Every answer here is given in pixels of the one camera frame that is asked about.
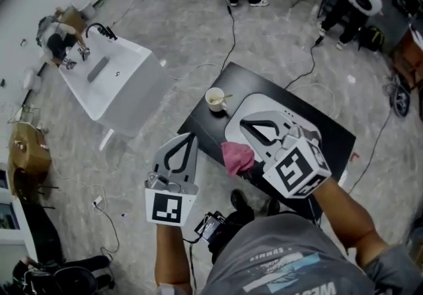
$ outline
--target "power outlet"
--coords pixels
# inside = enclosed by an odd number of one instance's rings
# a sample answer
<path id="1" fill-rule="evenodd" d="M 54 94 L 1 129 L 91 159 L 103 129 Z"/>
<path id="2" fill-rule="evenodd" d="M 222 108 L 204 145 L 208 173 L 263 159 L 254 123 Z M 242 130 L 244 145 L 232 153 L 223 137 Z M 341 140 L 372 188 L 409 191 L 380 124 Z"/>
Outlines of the power outlet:
<path id="1" fill-rule="evenodd" d="M 93 203 L 92 203 L 92 205 L 93 205 L 93 208 L 95 208 L 95 206 L 99 206 L 99 204 L 101 203 L 101 201 L 103 201 L 103 197 L 101 197 L 101 196 L 98 196 L 94 201 L 93 201 Z"/>

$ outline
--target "black shoe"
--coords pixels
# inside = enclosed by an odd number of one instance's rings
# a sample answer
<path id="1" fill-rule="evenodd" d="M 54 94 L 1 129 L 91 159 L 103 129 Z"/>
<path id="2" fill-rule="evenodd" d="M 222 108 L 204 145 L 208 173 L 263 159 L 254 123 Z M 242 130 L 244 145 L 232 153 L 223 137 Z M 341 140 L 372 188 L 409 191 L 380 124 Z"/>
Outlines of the black shoe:
<path id="1" fill-rule="evenodd" d="M 273 198 L 267 205 L 267 216 L 278 215 L 280 213 L 280 203 Z"/>
<path id="2" fill-rule="evenodd" d="M 232 190 L 231 204 L 236 210 L 242 210 L 249 207 L 243 192 L 241 192 L 239 189 Z"/>

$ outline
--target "faucet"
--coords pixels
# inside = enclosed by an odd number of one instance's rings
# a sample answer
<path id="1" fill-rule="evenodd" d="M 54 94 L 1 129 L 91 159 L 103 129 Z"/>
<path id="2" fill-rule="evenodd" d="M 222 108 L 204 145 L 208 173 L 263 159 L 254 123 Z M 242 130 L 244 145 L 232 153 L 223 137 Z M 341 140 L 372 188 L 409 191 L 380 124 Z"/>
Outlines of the faucet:
<path id="1" fill-rule="evenodd" d="M 88 38 L 88 31 L 92 26 L 98 26 L 97 30 L 100 32 L 100 34 L 104 35 L 105 37 L 109 39 L 117 40 L 118 37 L 112 32 L 109 26 L 104 27 L 102 24 L 98 22 L 94 22 L 93 24 L 90 24 L 87 28 L 87 31 L 85 32 L 85 37 Z"/>

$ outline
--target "spoon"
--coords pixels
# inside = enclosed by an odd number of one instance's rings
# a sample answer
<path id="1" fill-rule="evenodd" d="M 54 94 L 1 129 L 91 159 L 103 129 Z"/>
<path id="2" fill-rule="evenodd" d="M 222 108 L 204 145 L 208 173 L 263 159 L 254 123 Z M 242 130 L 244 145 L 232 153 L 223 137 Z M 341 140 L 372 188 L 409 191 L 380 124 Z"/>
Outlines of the spoon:
<path id="1" fill-rule="evenodd" d="M 232 94 L 229 94 L 229 95 L 225 95 L 224 97 L 218 97 L 217 99 L 210 99 L 210 103 L 216 102 L 218 100 L 227 99 L 227 98 L 232 97 L 232 96 L 233 96 Z"/>

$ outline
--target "concrete floor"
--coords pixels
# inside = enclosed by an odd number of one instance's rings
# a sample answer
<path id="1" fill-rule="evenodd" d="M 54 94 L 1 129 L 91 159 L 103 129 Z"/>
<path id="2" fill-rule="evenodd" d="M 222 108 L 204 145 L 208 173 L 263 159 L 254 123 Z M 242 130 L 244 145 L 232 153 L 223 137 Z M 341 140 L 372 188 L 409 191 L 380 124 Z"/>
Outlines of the concrete floor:
<path id="1" fill-rule="evenodd" d="M 98 7 L 96 21 L 112 26 L 132 0 L 107 0 Z M 317 39 L 313 5 L 300 2 L 293 9 L 289 0 L 269 0 L 265 8 L 249 7 L 241 0 L 233 9 L 237 45 L 229 57 L 274 83 L 286 85 L 311 69 L 310 47 Z M 116 239 L 105 216 L 93 212 L 91 202 L 104 187 L 107 212 L 114 221 L 120 249 L 114 254 L 112 270 L 117 286 L 114 294 L 150 294 L 155 288 L 155 226 L 145 220 L 143 181 L 155 150 L 176 135 L 198 99 L 219 75 L 213 66 L 221 65 L 232 46 L 231 17 L 223 0 L 136 0 L 133 8 L 115 26 L 121 37 L 151 49 L 166 60 L 169 75 L 184 77 L 175 81 L 160 109 L 136 138 L 116 137 L 104 152 L 98 145 L 107 132 L 87 116 L 58 71 L 49 67 L 43 73 L 42 91 L 34 104 L 42 109 L 42 125 L 47 135 L 54 165 L 51 183 L 60 187 L 46 195 L 44 203 L 61 237 L 68 260 L 99 253 L 101 246 L 116 248 Z M 316 68 L 293 87 L 321 83 L 334 93 L 335 112 L 331 116 L 357 136 L 354 151 L 360 156 L 349 166 L 344 188 L 349 191 L 363 171 L 389 104 L 382 85 L 389 68 L 379 54 L 357 51 L 348 45 L 343 52 L 334 47 L 341 28 L 328 33 L 313 50 Z M 330 114 L 331 94 L 320 86 L 301 87 L 293 92 L 304 101 Z M 423 149 L 422 122 L 416 97 L 409 115 L 392 116 L 382 134 L 373 163 L 352 196 L 367 208 L 377 229 L 389 243 L 403 238 L 423 194 L 423 168 L 418 163 Z M 268 197 L 200 152 L 197 170 L 200 193 L 183 228 L 187 239 L 194 239 L 193 228 L 208 211 L 228 215 L 232 209 L 230 191 L 243 189 L 252 207 L 259 211 Z M 323 220 L 323 228 L 333 236 Z M 194 247 L 194 266 L 199 288 L 212 267 L 211 255 L 201 241 Z"/>

